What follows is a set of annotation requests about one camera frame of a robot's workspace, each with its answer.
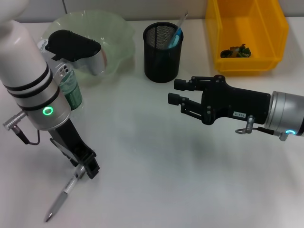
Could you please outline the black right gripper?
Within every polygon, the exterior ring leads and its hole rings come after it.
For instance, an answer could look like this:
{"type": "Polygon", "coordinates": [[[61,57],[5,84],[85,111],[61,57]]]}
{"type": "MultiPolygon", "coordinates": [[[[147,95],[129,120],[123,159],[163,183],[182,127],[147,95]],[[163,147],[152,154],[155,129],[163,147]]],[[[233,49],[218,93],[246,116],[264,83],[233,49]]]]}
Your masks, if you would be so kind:
{"type": "Polygon", "coordinates": [[[201,104],[173,93],[168,93],[168,103],[180,105],[181,113],[199,119],[206,125],[212,125],[222,117],[247,121],[250,115],[255,123],[264,124],[268,116],[270,94],[229,86],[221,75],[192,76],[188,82],[175,79],[174,89],[203,91],[201,104]]]}

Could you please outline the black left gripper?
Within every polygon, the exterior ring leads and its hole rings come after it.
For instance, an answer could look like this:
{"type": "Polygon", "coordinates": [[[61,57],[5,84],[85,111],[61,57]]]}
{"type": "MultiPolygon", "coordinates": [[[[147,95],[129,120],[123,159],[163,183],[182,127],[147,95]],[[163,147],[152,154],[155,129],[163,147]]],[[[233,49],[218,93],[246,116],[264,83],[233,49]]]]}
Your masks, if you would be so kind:
{"type": "Polygon", "coordinates": [[[52,139],[61,145],[60,151],[74,167],[81,163],[90,179],[99,173],[100,167],[95,159],[95,152],[85,144],[69,118],[49,133],[52,139]]]}

